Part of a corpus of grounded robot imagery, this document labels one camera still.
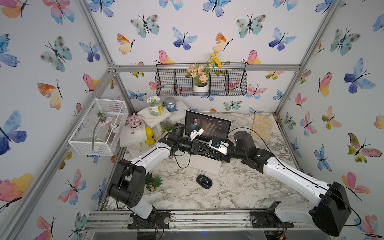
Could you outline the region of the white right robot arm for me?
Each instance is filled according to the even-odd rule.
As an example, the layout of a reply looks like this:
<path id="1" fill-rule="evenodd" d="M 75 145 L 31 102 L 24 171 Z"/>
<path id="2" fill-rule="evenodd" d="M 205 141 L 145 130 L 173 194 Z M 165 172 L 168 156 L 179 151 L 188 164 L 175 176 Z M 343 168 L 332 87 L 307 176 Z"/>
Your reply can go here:
<path id="1" fill-rule="evenodd" d="M 310 207 L 279 207 L 273 212 L 284 223 L 314 224 L 329 236 L 338 237 L 353 209 L 345 188 L 333 182 L 309 177 L 281 161 L 269 148 L 257 148 L 251 134 L 243 128 L 234 134 L 235 141 L 214 140 L 212 148 L 221 154 L 242 161 L 248 167 L 273 177 L 305 197 Z"/>

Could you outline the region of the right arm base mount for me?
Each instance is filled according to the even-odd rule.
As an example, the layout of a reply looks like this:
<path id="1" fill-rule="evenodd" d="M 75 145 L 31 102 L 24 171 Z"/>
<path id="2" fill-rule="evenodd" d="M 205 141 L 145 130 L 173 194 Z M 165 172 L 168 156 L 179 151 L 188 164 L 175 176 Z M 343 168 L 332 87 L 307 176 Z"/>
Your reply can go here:
<path id="1" fill-rule="evenodd" d="M 294 224 L 282 222 L 275 214 L 276 207 L 281 201 L 274 201 L 269 208 L 250 212 L 250 221 L 254 229 L 293 228 Z"/>

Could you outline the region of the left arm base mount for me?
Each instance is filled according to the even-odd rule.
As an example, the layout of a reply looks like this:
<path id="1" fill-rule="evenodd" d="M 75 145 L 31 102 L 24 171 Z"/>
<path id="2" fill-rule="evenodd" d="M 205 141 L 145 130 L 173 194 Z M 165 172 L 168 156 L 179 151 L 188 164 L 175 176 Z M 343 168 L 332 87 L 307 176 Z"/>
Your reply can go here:
<path id="1" fill-rule="evenodd" d="M 166 230 L 171 222 L 171 213 L 153 210 L 147 219 L 132 213 L 128 219 L 128 230 L 160 229 Z"/>

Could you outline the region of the black wireless mouse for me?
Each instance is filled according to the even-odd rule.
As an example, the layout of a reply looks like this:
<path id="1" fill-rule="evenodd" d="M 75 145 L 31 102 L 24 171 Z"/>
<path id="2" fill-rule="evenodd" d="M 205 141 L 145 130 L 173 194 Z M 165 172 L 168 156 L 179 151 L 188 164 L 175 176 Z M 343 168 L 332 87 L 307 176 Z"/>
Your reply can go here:
<path id="1" fill-rule="evenodd" d="M 213 186 L 212 180 L 205 175 L 198 175 L 196 182 L 204 189 L 210 189 Z"/>

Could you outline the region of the green plant near left arm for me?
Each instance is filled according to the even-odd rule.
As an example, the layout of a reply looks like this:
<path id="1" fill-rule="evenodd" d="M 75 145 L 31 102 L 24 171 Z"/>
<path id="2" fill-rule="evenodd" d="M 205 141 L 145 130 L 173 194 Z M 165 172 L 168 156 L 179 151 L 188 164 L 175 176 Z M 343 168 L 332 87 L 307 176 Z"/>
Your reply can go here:
<path id="1" fill-rule="evenodd" d="M 145 188 L 150 193 L 156 192 L 163 184 L 163 179 L 160 176 L 153 176 L 152 173 L 148 173 L 145 178 Z"/>

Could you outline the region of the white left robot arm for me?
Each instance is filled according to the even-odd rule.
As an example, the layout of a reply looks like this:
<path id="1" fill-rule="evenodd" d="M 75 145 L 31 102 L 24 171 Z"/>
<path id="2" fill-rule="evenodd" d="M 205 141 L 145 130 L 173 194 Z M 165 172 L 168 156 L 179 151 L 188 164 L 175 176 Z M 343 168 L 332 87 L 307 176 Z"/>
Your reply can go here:
<path id="1" fill-rule="evenodd" d="M 147 173 L 176 151 L 191 152 L 193 142 L 183 135 L 186 126 L 175 124 L 174 129 L 161 138 L 150 150 L 132 160 L 118 162 L 107 188 L 107 194 L 125 204 L 135 215 L 147 220 L 155 207 L 143 197 Z"/>

